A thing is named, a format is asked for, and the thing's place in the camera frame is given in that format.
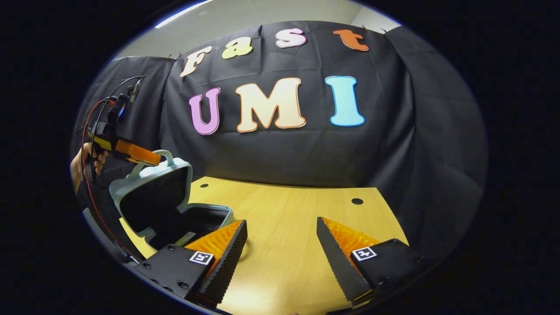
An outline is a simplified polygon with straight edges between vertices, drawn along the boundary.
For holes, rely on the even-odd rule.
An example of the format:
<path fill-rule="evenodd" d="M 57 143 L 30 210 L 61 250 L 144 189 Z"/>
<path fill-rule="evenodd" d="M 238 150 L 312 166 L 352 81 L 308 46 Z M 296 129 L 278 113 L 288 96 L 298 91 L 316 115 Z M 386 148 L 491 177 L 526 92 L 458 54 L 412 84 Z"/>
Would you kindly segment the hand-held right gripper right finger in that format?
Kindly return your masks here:
<path fill-rule="evenodd" d="M 356 306 L 402 291 L 428 271 L 428 258 L 397 238 L 377 241 L 325 217 L 316 234 L 338 285 Z"/>

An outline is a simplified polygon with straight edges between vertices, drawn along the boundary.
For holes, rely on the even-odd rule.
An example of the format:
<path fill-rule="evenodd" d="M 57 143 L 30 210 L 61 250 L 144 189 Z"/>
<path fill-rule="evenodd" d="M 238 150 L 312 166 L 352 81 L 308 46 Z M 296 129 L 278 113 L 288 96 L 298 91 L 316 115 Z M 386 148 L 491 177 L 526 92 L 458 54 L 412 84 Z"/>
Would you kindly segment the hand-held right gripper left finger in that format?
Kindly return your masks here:
<path fill-rule="evenodd" d="M 222 303 L 247 239 L 247 221 L 236 220 L 188 245 L 165 245 L 133 270 L 180 299 L 214 307 Z"/>

